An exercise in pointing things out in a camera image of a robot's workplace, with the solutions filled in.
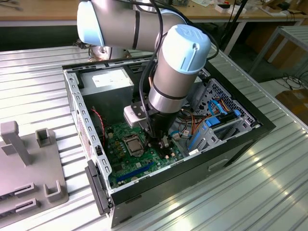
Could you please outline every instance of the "table leg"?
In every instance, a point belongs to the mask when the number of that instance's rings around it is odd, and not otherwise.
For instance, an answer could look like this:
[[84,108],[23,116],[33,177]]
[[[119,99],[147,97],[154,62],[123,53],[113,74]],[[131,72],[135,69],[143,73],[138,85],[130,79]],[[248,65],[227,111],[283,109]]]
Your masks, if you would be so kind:
[[278,34],[279,34],[280,26],[277,27],[274,31],[274,33],[271,35],[267,43],[264,45],[258,56],[256,57],[251,69],[248,71],[249,75],[253,73],[253,71],[256,69],[266,52],[269,50],[270,46],[273,44],[273,42],[276,40]]
[[[301,25],[303,22],[303,20],[297,21],[294,26],[299,26]],[[278,53],[282,50],[282,48],[285,46],[285,44],[287,43],[288,39],[284,38],[282,40],[282,42],[279,44],[279,46],[276,48],[276,50],[273,52],[273,54],[270,56],[270,58],[268,59],[268,62],[271,63],[273,62],[273,60],[276,58],[276,56],[278,55]]]
[[235,45],[236,40],[237,40],[238,37],[240,36],[240,34],[241,34],[242,30],[244,29],[244,26],[245,26],[245,25],[246,25],[246,21],[240,22],[240,23],[237,25],[236,30],[235,30],[235,32],[233,33],[233,35],[232,35],[232,37],[231,37],[231,39],[230,39],[230,41],[229,41],[229,43],[228,43],[228,45],[227,45],[225,51],[224,51],[224,53],[225,53],[226,55],[229,55],[229,54],[230,54],[230,52],[231,52],[233,46]]

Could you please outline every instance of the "white label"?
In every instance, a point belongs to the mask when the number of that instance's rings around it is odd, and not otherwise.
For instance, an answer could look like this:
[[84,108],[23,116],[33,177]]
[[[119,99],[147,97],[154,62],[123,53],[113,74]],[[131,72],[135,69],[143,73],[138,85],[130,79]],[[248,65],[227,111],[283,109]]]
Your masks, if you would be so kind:
[[195,150],[192,150],[190,153],[188,153],[189,155],[193,155],[193,154],[196,154],[196,153],[198,153],[199,151],[198,151],[198,149],[195,149]]
[[122,69],[103,70],[98,76],[93,76],[92,80],[97,88],[114,84],[129,84],[129,78]]
[[304,96],[302,93],[300,93],[300,92],[294,92],[293,94],[294,94],[299,100],[305,98],[305,96]]
[[185,136],[188,136],[188,135],[189,135],[189,131],[188,131],[188,130],[185,130],[185,131],[183,132],[183,134],[184,134]]

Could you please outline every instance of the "gray plastic holder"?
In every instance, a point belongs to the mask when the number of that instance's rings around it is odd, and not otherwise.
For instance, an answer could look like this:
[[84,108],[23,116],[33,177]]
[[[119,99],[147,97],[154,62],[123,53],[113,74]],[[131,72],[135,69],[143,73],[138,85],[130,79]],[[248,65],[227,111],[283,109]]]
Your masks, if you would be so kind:
[[68,200],[55,133],[18,133],[15,121],[0,124],[0,228]]

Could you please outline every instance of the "green circuit board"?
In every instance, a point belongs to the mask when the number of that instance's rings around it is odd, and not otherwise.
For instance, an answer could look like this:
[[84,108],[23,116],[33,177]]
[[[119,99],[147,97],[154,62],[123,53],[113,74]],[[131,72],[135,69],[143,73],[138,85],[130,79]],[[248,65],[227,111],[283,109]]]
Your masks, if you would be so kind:
[[[125,139],[136,134],[143,144],[145,137],[143,132],[141,132],[141,129],[131,129],[127,123],[115,124],[110,128],[113,129],[113,134],[112,138],[109,138],[108,140],[107,157],[112,168],[112,173],[109,176],[109,180],[113,188],[129,183],[132,180],[136,180],[137,178],[173,164],[183,158],[183,155],[174,143],[172,143],[171,147],[160,155],[155,149],[147,147],[144,149],[142,156],[131,156]],[[144,168],[147,170],[136,175],[131,175],[125,180],[119,180],[122,176],[127,176],[127,174],[132,173],[137,169],[141,170]]]

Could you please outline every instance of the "black plastic bracket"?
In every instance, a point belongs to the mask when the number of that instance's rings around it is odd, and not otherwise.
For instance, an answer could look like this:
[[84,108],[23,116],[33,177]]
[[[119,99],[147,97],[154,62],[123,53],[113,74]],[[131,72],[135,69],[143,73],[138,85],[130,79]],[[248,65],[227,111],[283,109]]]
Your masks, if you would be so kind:
[[88,161],[88,166],[85,167],[85,171],[100,215],[109,213],[112,205],[108,202],[108,197],[99,179],[99,173],[92,160]]

